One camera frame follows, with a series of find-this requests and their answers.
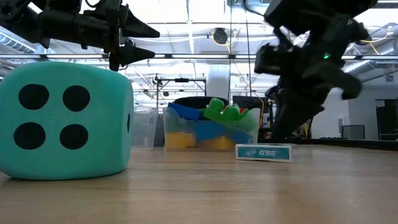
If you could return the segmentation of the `grey box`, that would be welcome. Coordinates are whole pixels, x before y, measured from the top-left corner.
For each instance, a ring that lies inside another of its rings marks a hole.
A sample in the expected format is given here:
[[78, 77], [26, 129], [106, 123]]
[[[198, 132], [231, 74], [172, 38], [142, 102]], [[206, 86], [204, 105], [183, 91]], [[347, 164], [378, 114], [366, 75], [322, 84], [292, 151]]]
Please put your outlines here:
[[365, 125], [344, 125], [341, 128], [341, 138], [351, 140], [364, 140], [366, 139]]

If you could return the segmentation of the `dark cabinet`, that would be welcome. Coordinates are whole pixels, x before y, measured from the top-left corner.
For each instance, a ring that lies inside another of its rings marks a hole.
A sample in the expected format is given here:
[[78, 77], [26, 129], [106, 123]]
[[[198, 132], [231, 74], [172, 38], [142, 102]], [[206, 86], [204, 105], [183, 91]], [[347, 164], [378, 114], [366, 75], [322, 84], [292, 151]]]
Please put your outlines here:
[[379, 140], [398, 141], [397, 100], [376, 100]]

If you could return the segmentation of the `long overhead light bar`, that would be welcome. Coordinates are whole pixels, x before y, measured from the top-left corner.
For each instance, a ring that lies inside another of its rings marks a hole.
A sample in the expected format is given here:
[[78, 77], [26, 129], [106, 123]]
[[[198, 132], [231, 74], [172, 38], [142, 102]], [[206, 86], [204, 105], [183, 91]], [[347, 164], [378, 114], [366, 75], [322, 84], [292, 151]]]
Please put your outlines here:
[[[255, 55], [156, 54], [154, 58], [175, 59], [255, 59]], [[107, 54], [0, 54], [0, 59], [108, 59]], [[344, 55], [343, 60], [398, 60], [398, 55]]]

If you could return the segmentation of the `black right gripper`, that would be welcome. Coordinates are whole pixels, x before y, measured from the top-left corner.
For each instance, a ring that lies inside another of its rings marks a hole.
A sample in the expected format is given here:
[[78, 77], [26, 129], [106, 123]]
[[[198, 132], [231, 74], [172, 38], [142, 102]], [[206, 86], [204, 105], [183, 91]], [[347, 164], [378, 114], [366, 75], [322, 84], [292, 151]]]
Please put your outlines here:
[[357, 98], [362, 90], [361, 82], [342, 71], [341, 59], [347, 46], [370, 40], [363, 23], [352, 18], [333, 18], [323, 26], [315, 26], [300, 57], [279, 78], [280, 90], [275, 94], [277, 105], [271, 139], [280, 141], [324, 110], [322, 105], [309, 100], [297, 91], [343, 90], [341, 98]]

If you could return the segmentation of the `blue toy brick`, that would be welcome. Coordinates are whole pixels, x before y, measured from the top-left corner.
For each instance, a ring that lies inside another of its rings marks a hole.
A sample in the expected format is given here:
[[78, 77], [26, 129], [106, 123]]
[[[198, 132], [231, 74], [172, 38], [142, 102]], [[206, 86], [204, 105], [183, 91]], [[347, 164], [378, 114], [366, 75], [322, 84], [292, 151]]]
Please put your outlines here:
[[199, 121], [195, 123], [193, 125], [193, 133], [197, 141], [212, 140], [224, 136], [237, 144], [254, 142], [252, 135], [237, 129], [229, 129], [213, 121]]
[[198, 121], [200, 120], [202, 113], [198, 109], [190, 108], [187, 106], [182, 106], [176, 103], [169, 103], [169, 108], [174, 109], [177, 114], [184, 119]]

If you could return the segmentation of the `black computer monitor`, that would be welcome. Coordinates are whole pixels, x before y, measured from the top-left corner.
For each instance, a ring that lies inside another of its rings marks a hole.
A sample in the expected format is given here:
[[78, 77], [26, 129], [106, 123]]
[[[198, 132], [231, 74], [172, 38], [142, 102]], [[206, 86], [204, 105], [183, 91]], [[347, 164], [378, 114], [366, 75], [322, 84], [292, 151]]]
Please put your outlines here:
[[233, 96], [233, 103], [236, 103], [241, 109], [251, 110], [259, 108], [261, 110], [260, 120], [263, 128], [269, 128], [270, 122], [270, 107], [269, 100], [264, 97], [254, 96]]

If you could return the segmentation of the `smoky grey plastic container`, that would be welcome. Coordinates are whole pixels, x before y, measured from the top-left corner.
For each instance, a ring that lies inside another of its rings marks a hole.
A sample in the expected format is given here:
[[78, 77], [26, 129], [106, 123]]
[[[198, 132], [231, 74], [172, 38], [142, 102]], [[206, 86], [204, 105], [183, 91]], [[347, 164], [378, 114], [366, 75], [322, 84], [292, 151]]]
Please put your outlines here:
[[163, 114], [158, 114], [155, 128], [154, 146], [164, 146], [164, 143], [165, 140]]

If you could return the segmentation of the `clear plastic container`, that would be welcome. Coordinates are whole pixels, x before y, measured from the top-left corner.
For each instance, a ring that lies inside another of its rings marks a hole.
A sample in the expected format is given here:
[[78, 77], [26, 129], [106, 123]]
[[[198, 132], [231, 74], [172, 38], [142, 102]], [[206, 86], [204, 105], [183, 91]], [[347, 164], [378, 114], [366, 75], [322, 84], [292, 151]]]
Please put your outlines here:
[[[261, 110], [259, 108], [254, 108], [249, 110], [249, 113], [239, 121], [220, 121], [216, 122], [221, 124], [229, 129], [237, 129], [239, 131], [243, 131], [253, 136], [254, 142], [257, 142], [257, 135], [259, 130], [259, 117]], [[163, 109], [164, 116], [164, 138], [166, 133], [176, 133], [176, 132], [185, 132], [185, 133], [193, 133], [193, 125], [199, 121], [212, 121], [212, 120], [187, 120], [181, 118], [177, 112], [172, 108], [164, 108]], [[217, 151], [211, 149], [204, 149], [201, 145], [203, 141], [197, 141], [195, 147], [189, 149], [182, 150], [206, 150], [206, 151]]]
[[157, 108], [138, 106], [134, 109], [133, 150], [152, 150], [159, 111]]

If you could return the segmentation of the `green toy brick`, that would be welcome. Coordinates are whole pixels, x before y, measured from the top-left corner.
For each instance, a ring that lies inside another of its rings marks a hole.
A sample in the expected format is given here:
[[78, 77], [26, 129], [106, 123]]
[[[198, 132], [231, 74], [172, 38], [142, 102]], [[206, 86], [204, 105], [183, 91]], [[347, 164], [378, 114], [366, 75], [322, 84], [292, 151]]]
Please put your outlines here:
[[236, 103], [233, 105], [224, 105], [224, 102], [218, 98], [212, 98], [206, 106], [203, 116], [212, 121], [239, 121], [243, 119], [249, 110], [241, 109]]

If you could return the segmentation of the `black stand frame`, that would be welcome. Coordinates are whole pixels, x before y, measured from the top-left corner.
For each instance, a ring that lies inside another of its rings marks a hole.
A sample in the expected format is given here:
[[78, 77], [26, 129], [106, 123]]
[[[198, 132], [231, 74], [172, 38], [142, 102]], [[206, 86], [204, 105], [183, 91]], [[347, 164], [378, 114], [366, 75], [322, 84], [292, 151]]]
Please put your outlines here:
[[[188, 82], [193, 82], [196, 84], [199, 89], [201, 89], [204, 92], [204, 95], [207, 96], [207, 86], [206, 86], [206, 80], [205, 79], [197, 79], [197, 78], [159, 78], [157, 75], [154, 78], [157, 83], [156, 83], [156, 107], [159, 107], [159, 92], [160, 92], [160, 82], [165, 81], [163, 87], [167, 86], [169, 82], [175, 82], [175, 83], [188, 83]], [[202, 88], [198, 82], [203, 82], [204, 87]]]

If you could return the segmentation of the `teal card deck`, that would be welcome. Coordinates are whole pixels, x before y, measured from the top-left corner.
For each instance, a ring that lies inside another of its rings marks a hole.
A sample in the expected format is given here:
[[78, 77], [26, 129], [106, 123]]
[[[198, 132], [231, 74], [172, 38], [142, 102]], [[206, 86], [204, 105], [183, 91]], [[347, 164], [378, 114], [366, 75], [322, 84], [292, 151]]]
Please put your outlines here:
[[237, 144], [236, 160], [291, 163], [295, 144]]

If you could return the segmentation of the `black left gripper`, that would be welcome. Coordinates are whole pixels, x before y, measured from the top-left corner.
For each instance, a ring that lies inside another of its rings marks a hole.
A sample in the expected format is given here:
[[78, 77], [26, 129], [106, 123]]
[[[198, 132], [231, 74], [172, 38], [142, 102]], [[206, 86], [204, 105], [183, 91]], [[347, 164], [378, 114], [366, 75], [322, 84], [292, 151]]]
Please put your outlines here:
[[155, 57], [155, 53], [135, 46], [120, 45], [125, 37], [159, 38], [159, 31], [139, 20], [122, 0], [99, 0], [93, 10], [79, 13], [81, 1], [49, 0], [40, 13], [43, 35], [87, 47], [102, 48], [109, 55], [113, 71], [130, 63]]

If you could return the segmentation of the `yellow toy brick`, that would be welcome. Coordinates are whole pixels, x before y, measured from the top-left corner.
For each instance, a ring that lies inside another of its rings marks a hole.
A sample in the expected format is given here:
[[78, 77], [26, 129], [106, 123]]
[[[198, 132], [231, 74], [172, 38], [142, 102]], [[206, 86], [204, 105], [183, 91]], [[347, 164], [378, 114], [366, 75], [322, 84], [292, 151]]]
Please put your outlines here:
[[196, 139], [193, 133], [176, 132], [165, 134], [165, 149], [168, 151], [195, 147]]
[[233, 150], [236, 143], [226, 136], [220, 136], [216, 139], [205, 140], [201, 145], [204, 149], [228, 151]]

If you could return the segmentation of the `teal foam die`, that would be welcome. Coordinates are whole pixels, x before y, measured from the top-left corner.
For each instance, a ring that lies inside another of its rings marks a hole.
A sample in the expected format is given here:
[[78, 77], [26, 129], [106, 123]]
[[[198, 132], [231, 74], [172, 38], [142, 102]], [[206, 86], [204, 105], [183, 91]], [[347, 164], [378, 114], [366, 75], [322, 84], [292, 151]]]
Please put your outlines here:
[[130, 80], [66, 62], [20, 65], [0, 82], [0, 171], [18, 179], [115, 174], [129, 162]]

